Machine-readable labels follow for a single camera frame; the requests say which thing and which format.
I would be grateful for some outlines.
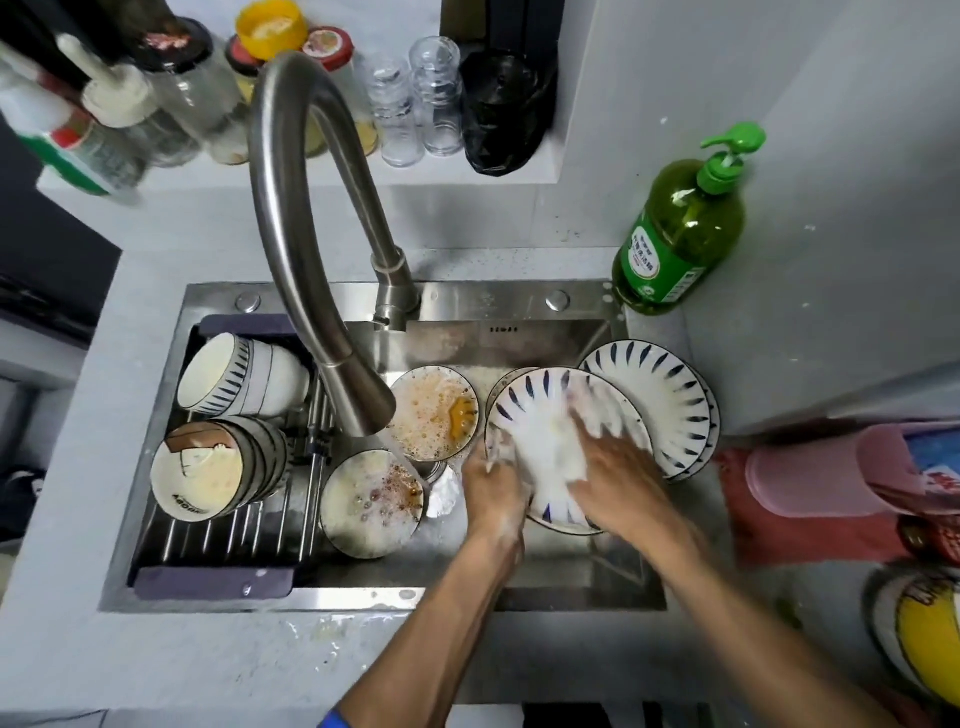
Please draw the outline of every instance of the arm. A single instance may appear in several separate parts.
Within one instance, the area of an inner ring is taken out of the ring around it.
[[[430,589],[337,709],[350,728],[443,726],[484,620],[523,552],[527,509],[516,470],[487,473],[482,444],[464,466],[468,530]]]
[[[896,728],[867,693],[709,562],[648,452],[609,434],[594,439],[571,414],[588,461],[588,480],[571,486],[573,496],[593,522],[646,556],[761,717],[779,728]]]

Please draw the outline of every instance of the sink button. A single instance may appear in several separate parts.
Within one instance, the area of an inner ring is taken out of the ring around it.
[[[237,300],[233,305],[236,306],[238,311],[253,313],[260,307],[260,295],[258,293],[241,293],[237,296]]]
[[[567,295],[566,291],[562,291],[558,288],[556,291],[551,291],[547,295],[546,304],[549,306],[551,311],[560,313],[561,311],[566,311],[569,308],[570,297]]]

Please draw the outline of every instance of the pink cup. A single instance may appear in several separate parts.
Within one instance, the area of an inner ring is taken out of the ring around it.
[[[905,513],[868,485],[924,494],[924,480],[903,440],[905,429],[917,426],[873,425],[853,435],[756,449],[747,460],[750,492],[768,511],[786,518]]]

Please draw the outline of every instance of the green pump dispenser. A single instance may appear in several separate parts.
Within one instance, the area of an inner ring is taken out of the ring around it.
[[[766,137],[753,122],[734,124],[701,143],[701,148],[726,145],[726,152],[660,170],[613,262],[613,290],[621,302],[639,313],[666,313],[731,253],[746,222],[736,191],[743,157]]]

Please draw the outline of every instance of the faucet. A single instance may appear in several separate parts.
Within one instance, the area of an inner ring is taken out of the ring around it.
[[[307,187],[303,135],[316,113],[360,224],[379,281],[373,322],[405,330],[420,294],[396,246],[343,96],[323,66],[283,53],[260,74],[253,93],[250,176],[253,206],[276,288],[300,340],[312,354],[343,431],[354,437],[386,427],[396,411],[390,387],[353,347],[337,310],[317,245]]]

